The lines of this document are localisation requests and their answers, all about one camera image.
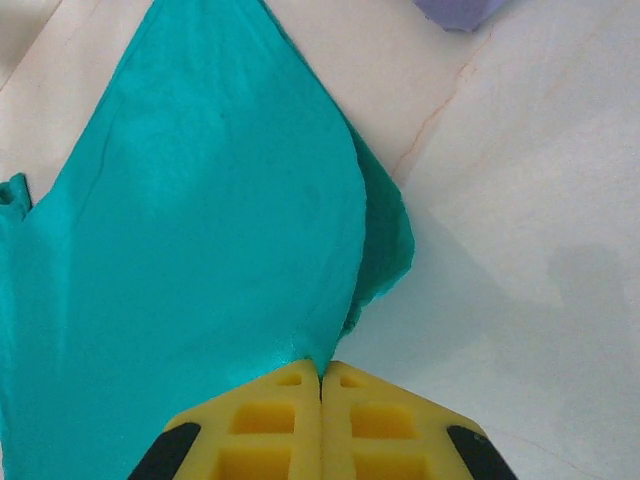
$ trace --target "black rubber pad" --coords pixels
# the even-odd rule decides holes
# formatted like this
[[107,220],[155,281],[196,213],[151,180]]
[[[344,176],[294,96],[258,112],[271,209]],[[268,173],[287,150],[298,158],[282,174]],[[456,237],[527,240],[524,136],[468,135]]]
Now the black rubber pad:
[[200,428],[197,423],[184,423],[162,433],[129,475],[129,480],[172,480]]
[[518,480],[487,437],[457,425],[447,432],[474,480]]

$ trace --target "purple object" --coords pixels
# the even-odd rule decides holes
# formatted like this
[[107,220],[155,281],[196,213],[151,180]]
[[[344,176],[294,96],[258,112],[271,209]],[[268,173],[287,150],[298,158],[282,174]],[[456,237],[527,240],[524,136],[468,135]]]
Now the purple object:
[[445,30],[471,32],[507,0],[414,0],[430,20]]

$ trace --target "marble surface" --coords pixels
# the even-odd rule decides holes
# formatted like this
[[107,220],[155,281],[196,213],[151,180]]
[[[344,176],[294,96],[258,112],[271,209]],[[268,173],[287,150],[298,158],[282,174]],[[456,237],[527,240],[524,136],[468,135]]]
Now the marble surface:
[[[0,89],[0,178],[46,193],[149,2],[62,1]],[[269,4],[417,237],[337,357],[475,419],[522,480],[636,478],[640,3],[513,0],[472,35],[411,0]]]
[[0,88],[61,0],[0,0]]

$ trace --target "teal fabric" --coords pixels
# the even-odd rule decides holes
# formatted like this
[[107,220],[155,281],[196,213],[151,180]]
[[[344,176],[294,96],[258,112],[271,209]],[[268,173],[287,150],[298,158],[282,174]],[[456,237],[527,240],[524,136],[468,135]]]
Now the teal fabric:
[[400,194],[258,0],[156,0],[49,194],[0,185],[7,480],[126,478],[176,413],[322,372]]

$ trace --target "teal cloth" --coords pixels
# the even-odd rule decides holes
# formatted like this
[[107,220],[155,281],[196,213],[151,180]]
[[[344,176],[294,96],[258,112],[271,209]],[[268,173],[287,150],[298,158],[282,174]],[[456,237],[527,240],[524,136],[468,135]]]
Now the teal cloth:
[[258,0],[156,0],[52,190],[0,185],[7,480],[123,479],[176,413],[322,372],[402,199]]

